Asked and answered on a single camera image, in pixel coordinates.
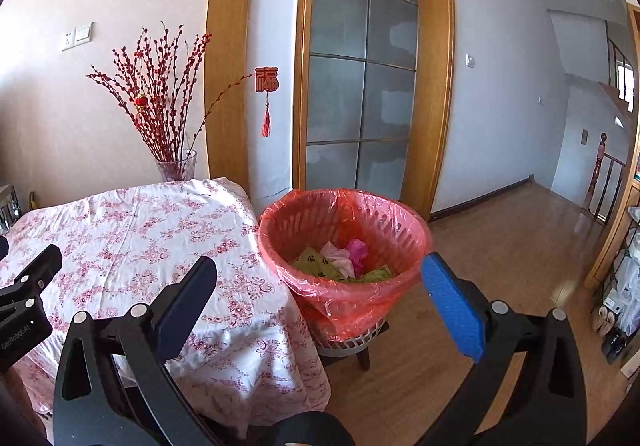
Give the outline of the magenta plastic bag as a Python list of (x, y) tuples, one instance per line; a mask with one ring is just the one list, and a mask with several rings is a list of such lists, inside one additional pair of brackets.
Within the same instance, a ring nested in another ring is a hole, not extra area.
[(349, 261), (352, 263), (354, 277), (358, 279), (364, 274), (364, 270), (366, 269), (369, 255), (367, 244), (359, 239), (352, 239), (347, 244), (346, 251), (349, 254)]

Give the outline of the white paper bag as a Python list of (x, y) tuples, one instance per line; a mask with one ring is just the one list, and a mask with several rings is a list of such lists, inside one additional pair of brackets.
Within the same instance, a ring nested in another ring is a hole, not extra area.
[(343, 277), (355, 278), (352, 263), (349, 261), (349, 254), (346, 249), (339, 249), (333, 243), (327, 242), (320, 254), (332, 265)]

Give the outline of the lime green plastic bag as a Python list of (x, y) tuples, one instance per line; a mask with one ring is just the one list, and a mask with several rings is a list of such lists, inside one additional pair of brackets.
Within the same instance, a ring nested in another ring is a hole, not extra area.
[(393, 277), (387, 266), (371, 270), (360, 277), (345, 276), (326, 257), (311, 247), (307, 247), (291, 265), (308, 276), (344, 283), (375, 283), (390, 280)]

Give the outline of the red-lined trash basket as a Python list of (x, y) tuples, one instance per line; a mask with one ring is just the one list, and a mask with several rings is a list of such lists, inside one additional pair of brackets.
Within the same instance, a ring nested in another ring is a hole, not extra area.
[(262, 213), (257, 241), (326, 357), (367, 348), (433, 248), (413, 209), (354, 189), (291, 191)]

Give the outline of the floral pink white tablecloth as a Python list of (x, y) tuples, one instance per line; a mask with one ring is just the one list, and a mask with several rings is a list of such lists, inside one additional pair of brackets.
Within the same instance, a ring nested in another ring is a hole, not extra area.
[(258, 252), (258, 222), (227, 179), (117, 189), (25, 214), (9, 231), (1, 281), (48, 245), (63, 256), (42, 293), (52, 333), (16, 366), (35, 411), (53, 409), (54, 378), (73, 316), (122, 316), (180, 281), (202, 256), (216, 289), (167, 369), (200, 414), (244, 435), (323, 410), (331, 386), (293, 296)]

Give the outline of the wooden stool under basket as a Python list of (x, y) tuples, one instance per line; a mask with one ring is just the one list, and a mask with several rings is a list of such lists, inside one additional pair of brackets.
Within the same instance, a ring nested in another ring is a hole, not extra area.
[(326, 356), (320, 355), (320, 360), (323, 367), (329, 367), (337, 364), (348, 357), (355, 357), (358, 362), (358, 366), (362, 371), (369, 371), (371, 368), (371, 358), (369, 346), (373, 340), (375, 340), (381, 334), (390, 330), (390, 324), (387, 321), (381, 323), (374, 331), (369, 333), (368, 337), (364, 339), (361, 345), (357, 345), (356, 348), (352, 348), (347, 355), (342, 356)]

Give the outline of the wooden stair railing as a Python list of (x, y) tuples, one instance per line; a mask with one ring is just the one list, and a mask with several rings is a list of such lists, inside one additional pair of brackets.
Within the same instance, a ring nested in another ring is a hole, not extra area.
[(600, 143), (594, 161), (582, 208), (599, 224), (610, 221), (614, 205), (622, 189), (623, 171), (626, 163), (613, 157), (606, 150), (608, 135), (600, 135)]

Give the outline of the glass vase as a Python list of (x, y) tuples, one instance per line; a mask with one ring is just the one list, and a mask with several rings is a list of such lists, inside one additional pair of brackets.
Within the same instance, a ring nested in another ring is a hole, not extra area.
[(195, 176), (197, 158), (198, 152), (189, 150), (178, 161), (156, 161), (156, 167), (164, 181), (191, 180)]

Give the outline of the small red lantern ornament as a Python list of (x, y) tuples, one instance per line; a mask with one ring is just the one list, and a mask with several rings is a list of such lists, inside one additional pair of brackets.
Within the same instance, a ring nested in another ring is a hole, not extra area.
[(134, 99), (134, 105), (139, 112), (143, 111), (148, 106), (148, 104), (149, 100), (145, 97), (144, 94), (140, 94), (140, 96)]

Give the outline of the red berry branches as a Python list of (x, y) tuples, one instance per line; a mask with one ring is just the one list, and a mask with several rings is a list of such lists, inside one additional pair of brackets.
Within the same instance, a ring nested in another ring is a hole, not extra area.
[[(154, 38), (144, 28), (134, 47), (112, 51), (114, 74), (92, 68), (87, 75), (115, 99), (155, 161), (178, 161), (184, 152), (195, 150), (196, 140), (213, 113), (212, 106), (205, 108), (200, 125), (193, 135), (188, 134), (186, 123), (198, 71), (211, 39), (205, 33), (187, 42), (182, 26), (176, 34), (163, 28), (163, 34)], [(141, 112), (134, 105), (140, 94), (149, 100)]]

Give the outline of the red fu tassel ornament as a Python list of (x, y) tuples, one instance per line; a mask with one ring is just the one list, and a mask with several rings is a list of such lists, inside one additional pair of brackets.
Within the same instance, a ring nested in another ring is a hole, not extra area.
[(262, 137), (271, 135), (270, 96), (280, 87), (279, 69), (276, 66), (258, 66), (255, 68), (255, 91), (265, 95), (265, 112), (262, 119)]

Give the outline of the frosted glass sliding door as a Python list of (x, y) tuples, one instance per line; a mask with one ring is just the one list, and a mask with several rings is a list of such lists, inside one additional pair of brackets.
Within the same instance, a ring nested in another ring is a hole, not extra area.
[(398, 199), (416, 83), (418, 0), (312, 0), (305, 185)]

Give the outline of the white wall socket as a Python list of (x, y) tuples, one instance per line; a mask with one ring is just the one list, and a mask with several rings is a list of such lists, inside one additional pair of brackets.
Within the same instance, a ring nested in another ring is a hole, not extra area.
[(62, 50), (69, 50), (72, 49), (75, 46), (75, 31), (71, 30), (69, 32), (66, 32), (63, 36), (63, 45), (62, 45)]

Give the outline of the white light switch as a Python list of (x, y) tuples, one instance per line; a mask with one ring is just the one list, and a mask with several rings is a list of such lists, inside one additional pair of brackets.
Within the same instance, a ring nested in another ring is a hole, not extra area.
[(93, 36), (93, 23), (89, 22), (88, 24), (78, 26), (75, 28), (74, 35), (74, 46), (80, 46), (88, 44), (88, 42), (92, 41)]

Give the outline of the wooden door frame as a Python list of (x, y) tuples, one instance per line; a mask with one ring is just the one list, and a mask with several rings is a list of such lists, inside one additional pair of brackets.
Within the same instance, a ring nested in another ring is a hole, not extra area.
[[(267, 0), (277, 19), (289, 13), (282, 34), (264, 28), (267, 45), (287, 53), (278, 63), (290, 112), (281, 128), (285, 138), (274, 153), (284, 165), (280, 178), (287, 188), (304, 187), (303, 135), (307, 128), (311, 0)], [(250, 125), (246, 114), (250, 91), (219, 91), (250, 72), (250, 13), (257, 0), (208, 0), (206, 28), (213, 35), (204, 60), (205, 148), (210, 177), (227, 177), (244, 189), (264, 173), (250, 171)], [(444, 159), (454, 74), (454, 0), (419, 0), (416, 113), (409, 136), (408, 169), (402, 203), (428, 218)]]

